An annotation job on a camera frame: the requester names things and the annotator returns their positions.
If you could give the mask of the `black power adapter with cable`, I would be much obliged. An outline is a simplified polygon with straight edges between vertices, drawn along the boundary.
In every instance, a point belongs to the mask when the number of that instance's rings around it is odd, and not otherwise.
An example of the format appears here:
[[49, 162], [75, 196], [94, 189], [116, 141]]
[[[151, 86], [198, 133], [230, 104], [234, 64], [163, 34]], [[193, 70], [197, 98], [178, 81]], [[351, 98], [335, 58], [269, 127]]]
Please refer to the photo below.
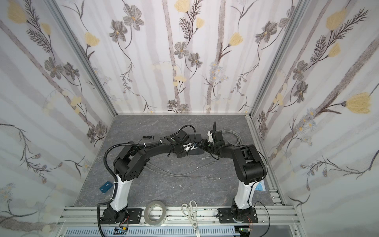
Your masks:
[[153, 135], [144, 135], [139, 141], [137, 142], [130, 141], [130, 143], [133, 143], [133, 144], [143, 144], [144, 142], [150, 143], [150, 142], [154, 142], [154, 139], [155, 137]]

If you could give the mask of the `dark grey switch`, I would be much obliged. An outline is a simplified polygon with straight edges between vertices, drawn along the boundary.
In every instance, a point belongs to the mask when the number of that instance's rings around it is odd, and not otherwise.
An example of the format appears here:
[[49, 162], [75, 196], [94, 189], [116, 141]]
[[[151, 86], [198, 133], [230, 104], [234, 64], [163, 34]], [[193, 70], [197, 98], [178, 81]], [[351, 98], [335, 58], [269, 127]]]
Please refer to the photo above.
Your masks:
[[204, 151], [199, 147], [202, 138], [201, 134], [196, 136], [194, 134], [189, 135], [189, 139], [183, 145], [185, 154], [188, 156], [204, 154]]

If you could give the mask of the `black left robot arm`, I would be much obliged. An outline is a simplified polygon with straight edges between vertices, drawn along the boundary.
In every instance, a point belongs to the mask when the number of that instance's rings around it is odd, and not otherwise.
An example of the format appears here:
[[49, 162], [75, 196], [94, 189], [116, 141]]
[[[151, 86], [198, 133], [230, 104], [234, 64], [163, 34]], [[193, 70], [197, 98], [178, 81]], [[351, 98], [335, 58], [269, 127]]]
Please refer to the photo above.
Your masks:
[[119, 143], [105, 152], [103, 163], [114, 179], [114, 190], [109, 201], [97, 204], [97, 225], [102, 237], [105, 236], [101, 226], [102, 217], [115, 224], [129, 217], [127, 208], [131, 184], [139, 177], [150, 158], [160, 154], [186, 156], [191, 149], [196, 148], [196, 137], [195, 128], [185, 125], [155, 142]]

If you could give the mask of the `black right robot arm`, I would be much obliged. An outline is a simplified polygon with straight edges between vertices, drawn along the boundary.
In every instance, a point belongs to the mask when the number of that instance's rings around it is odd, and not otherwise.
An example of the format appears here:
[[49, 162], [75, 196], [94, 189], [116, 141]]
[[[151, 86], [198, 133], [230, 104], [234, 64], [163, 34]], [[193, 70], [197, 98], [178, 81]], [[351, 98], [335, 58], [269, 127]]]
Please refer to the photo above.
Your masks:
[[231, 206], [232, 219], [242, 222], [253, 214], [253, 194], [259, 182], [267, 175], [264, 158], [255, 145], [233, 145], [225, 142], [223, 132], [217, 123], [208, 131], [208, 139], [201, 140], [200, 149], [218, 158], [233, 160], [234, 170], [239, 179], [237, 194]]

